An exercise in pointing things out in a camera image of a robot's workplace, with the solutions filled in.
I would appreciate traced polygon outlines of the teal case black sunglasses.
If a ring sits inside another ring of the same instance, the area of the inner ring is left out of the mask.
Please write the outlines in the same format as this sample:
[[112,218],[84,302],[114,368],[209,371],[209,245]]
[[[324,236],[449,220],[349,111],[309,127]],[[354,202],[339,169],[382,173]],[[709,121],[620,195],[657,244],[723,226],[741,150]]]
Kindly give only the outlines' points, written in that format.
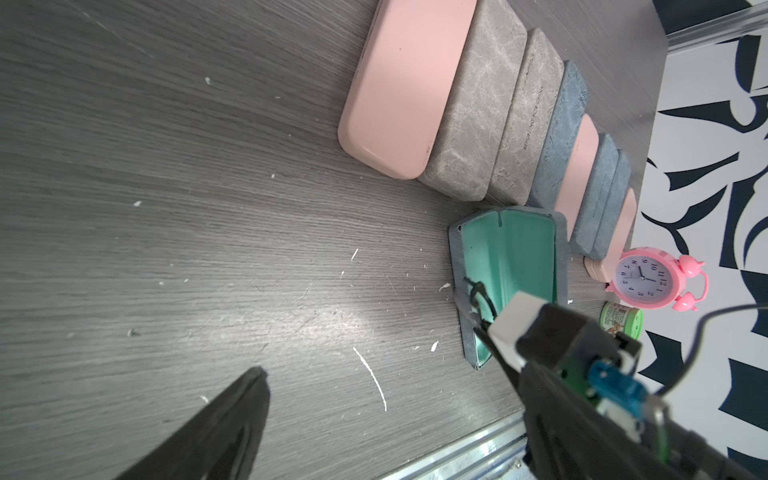
[[423,184],[456,200],[485,197],[526,43],[509,2],[477,3]]

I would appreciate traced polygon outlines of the grey case white glasses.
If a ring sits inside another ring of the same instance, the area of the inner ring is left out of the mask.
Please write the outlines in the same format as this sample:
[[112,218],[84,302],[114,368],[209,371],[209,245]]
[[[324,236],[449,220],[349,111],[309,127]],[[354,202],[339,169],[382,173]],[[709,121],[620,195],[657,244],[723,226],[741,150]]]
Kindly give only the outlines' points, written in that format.
[[589,89],[580,69],[566,60],[527,206],[554,209],[588,100]]

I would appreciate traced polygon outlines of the pink case red glasses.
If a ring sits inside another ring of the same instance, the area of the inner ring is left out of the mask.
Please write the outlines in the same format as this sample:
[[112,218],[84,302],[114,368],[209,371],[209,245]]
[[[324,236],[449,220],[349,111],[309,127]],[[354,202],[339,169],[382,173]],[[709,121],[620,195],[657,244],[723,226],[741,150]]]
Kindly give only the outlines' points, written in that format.
[[378,3],[338,127],[347,154],[394,179],[424,172],[475,10],[468,0]]

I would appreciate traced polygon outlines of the grey case black sunglasses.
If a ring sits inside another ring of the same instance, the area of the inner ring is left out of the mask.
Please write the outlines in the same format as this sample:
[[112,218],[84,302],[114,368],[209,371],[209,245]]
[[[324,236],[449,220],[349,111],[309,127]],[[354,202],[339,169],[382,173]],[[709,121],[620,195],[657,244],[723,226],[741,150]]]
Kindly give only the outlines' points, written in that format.
[[603,215],[590,253],[592,259],[602,260],[607,256],[620,211],[629,188],[630,177],[630,157],[623,150],[620,150]]

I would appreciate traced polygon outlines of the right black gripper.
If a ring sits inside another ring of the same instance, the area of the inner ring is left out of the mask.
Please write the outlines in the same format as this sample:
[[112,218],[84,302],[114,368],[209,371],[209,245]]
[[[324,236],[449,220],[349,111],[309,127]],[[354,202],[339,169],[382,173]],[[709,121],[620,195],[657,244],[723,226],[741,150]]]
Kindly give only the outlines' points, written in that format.
[[518,341],[524,463],[538,479],[751,479],[634,377],[641,344],[553,304]]

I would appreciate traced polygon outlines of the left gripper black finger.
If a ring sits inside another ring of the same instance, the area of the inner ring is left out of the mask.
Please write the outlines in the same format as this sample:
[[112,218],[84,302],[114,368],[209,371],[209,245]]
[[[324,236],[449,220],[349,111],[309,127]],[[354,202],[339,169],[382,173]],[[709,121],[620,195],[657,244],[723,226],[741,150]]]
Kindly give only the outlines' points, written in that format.
[[120,479],[247,479],[266,427],[268,374],[244,372]]

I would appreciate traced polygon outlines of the grey teal case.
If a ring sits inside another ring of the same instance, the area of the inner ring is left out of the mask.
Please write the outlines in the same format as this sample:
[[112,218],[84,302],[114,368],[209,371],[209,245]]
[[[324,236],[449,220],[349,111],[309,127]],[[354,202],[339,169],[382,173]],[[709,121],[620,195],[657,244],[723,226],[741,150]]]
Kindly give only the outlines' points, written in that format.
[[565,304],[570,248],[563,214],[531,207],[495,208],[475,213],[448,230],[455,299],[464,357],[475,370],[491,353],[472,330],[470,316],[492,321],[483,299],[468,300],[475,283],[485,286],[499,313],[519,291]]

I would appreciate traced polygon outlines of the teal case yellow glasses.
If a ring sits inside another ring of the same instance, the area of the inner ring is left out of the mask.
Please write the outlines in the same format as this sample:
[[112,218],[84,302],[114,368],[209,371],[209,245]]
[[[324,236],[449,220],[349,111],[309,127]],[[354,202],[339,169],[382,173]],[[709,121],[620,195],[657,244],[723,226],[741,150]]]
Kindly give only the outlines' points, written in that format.
[[564,62],[540,28],[528,31],[518,79],[486,198],[527,202],[564,74]]

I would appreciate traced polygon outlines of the pink case purple glasses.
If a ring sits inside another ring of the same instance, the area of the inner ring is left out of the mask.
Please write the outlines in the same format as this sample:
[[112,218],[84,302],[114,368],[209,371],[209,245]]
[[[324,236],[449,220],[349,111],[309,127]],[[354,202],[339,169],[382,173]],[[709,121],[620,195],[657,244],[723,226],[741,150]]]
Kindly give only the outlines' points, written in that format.
[[590,254],[584,258],[588,275],[597,281],[610,282],[615,275],[618,261],[625,250],[637,212],[636,194],[632,188],[626,192],[621,210],[616,214],[613,228],[601,224]]

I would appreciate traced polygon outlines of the pink case thin glasses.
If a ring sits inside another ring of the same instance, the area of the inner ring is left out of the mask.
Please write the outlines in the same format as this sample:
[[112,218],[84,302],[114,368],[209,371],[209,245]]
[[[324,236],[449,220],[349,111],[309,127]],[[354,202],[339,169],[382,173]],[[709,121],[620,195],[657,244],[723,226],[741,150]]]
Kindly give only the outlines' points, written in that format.
[[566,219],[570,239],[599,146],[598,131],[588,114],[582,117],[554,210]]

